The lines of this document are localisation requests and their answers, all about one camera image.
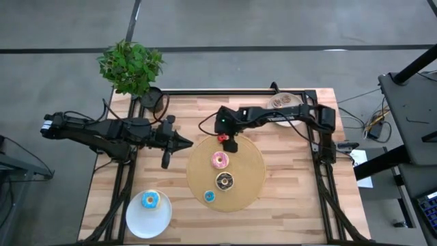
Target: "butcher block tabletop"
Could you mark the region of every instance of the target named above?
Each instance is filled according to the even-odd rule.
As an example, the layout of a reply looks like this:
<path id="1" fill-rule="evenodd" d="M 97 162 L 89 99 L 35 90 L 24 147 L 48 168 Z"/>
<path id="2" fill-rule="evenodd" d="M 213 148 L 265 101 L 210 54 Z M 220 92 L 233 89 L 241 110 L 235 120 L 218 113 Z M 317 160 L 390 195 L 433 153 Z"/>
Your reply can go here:
<path id="1" fill-rule="evenodd" d="M 333 140 L 343 141 L 345 135 L 334 90 L 330 88 L 310 90 L 317 92 L 319 104 L 336 110 L 336 131 L 333 134 Z M 193 141 L 193 147 L 175 152 L 168 169 L 162 169 L 160 166 L 162 150 L 148 148 L 140 150 L 131 193 L 131 197 L 147 189 L 156 189 L 165 193 L 173 206 L 171 222 L 162 234 L 151 239 L 138 238 L 126 228 L 125 244 L 326 242 L 309 143 L 290 127 L 269 123 L 244 131 L 243 135 L 248 137 L 262 153 L 267 171 L 259 197 L 245 209 L 232 213 L 209 209 L 194 197 L 188 186 L 186 165 L 190 153 L 200 141 L 208 137 L 198 129 L 198 123 L 217 112 L 221 105 L 234 110 L 247 106 L 266 107 L 270 97 L 262 95 L 171 96 L 167 114 L 176 116 L 173 129 L 177 130 L 181 136 Z M 127 117 L 129 104 L 128 94 L 112 96 L 111 108 L 119 117 Z M 151 113 L 147 112 L 146 117 L 150 118 Z M 202 128 L 214 132 L 213 125 L 214 118 L 205 122 Z M 296 128 L 303 135 L 307 135 L 304 123 Z M 102 154 L 98 157 L 95 167 L 108 161 L 108 156 Z M 128 167 L 125 168 L 124 174 L 127 173 Z M 114 163 L 99 169 L 93 175 L 79 240 L 89 236 L 106 215 L 111 203 L 116 172 L 117 164 Z M 337 159 L 333 165 L 333 173 L 341 209 L 358 231 L 369 238 L 369 229 L 351 161 Z M 328 210 L 334 238 L 338 238 L 333 212 L 330 208 Z M 119 209 L 115 216 L 114 236 L 118 233 L 121 211 Z"/>

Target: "blue frosted donut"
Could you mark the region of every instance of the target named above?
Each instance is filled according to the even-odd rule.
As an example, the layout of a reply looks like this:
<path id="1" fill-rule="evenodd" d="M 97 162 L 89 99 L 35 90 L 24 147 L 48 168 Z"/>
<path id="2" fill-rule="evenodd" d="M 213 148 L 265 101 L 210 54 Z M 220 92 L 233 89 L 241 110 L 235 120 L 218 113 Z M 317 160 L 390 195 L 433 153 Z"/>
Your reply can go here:
<path id="1" fill-rule="evenodd" d="M 159 206 L 159 193 L 156 191 L 146 191 L 141 200 L 142 205 L 148 209 L 155 209 Z"/>
<path id="2" fill-rule="evenodd" d="M 203 198 L 205 198 L 206 202 L 213 202 L 216 199 L 216 194 L 213 191 L 206 191 Z"/>

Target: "electronics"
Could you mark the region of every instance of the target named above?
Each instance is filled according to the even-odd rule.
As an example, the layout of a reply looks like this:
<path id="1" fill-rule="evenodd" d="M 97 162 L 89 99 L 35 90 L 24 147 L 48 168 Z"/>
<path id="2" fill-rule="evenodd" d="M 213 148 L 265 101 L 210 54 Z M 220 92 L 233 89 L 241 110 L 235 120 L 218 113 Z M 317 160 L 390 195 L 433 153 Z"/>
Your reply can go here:
<path id="1" fill-rule="evenodd" d="M 434 238 L 437 238 L 437 189 L 428 195 L 417 198 L 416 202 L 429 230 Z"/>
<path id="2" fill-rule="evenodd" d="M 381 136 L 382 126 L 384 126 L 382 120 L 376 122 L 376 124 L 371 126 L 369 132 L 367 133 L 367 137 L 370 139 L 379 139 Z"/>

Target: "potted plant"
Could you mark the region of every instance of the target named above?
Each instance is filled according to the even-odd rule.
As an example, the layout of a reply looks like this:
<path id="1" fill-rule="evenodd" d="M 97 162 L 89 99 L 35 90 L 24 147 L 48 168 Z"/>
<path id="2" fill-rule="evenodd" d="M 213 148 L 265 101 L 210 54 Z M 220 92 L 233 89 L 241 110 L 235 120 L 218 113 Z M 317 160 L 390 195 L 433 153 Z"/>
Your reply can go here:
<path id="1" fill-rule="evenodd" d="M 115 93 L 140 97 L 141 105 L 150 111 L 163 109 L 163 93 L 159 88 L 150 86 L 150 82 L 156 82 L 159 72 L 163 72 L 162 53 L 122 40 L 109 47 L 97 60 L 100 74 L 113 83 Z"/>

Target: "white paper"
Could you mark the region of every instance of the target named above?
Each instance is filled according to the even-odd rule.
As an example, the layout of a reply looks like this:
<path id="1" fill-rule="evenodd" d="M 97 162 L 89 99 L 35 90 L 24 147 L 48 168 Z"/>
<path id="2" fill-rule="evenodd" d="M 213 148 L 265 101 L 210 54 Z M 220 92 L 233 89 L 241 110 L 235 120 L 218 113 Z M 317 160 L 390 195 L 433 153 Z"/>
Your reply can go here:
<path id="1" fill-rule="evenodd" d="M 354 167 L 361 165 L 362 163 L 367 161 L 367 155 L 365 150 L 353 150 L 350 153 L 350 156 L 354 159 Z M 371 182 L 371 177 L 364 178 L 362 180 L 357 181 L 358 187 L 361 188 L 373 188 L 373 183 Z"/>

